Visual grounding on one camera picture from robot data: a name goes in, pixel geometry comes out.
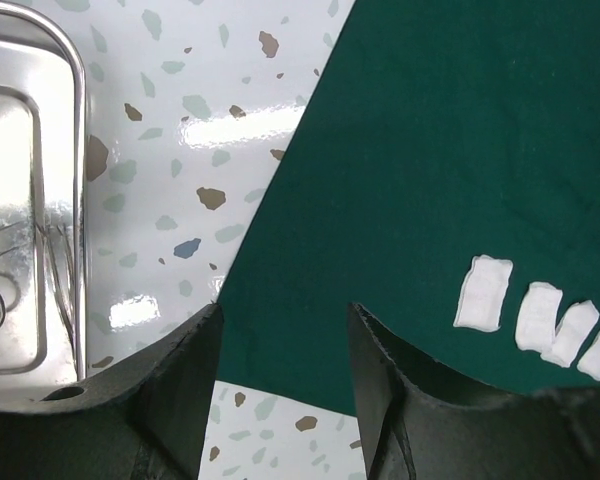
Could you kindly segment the steel scalpel handle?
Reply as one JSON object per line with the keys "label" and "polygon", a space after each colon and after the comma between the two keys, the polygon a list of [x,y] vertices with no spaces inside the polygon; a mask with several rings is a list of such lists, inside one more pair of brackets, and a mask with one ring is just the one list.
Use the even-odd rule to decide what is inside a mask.
{"label": "steel scalpel handle", "polygon": [[74,260],[69,232],[64,224],[41,225],[37,223],[36,230],[42,237],[56,307],[71,349],[75,351]]}

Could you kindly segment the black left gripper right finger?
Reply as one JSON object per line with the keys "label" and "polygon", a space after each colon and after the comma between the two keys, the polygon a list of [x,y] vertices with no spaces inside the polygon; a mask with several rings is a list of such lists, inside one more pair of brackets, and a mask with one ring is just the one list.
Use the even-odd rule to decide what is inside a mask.
{"label": "black left gripper right finger", "polygon": [[348,307],[370,479],[600,479],[600,387],[520,395],[474,380]]}

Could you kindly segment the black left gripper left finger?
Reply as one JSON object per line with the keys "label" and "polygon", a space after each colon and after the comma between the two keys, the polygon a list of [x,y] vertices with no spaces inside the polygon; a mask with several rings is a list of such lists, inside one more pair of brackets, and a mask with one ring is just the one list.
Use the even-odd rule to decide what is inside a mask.
{"label": "black left gripper left finger", "polygon": [[209,304],[41,400],[0,408],[0,479],[195,479],[224,326]]}

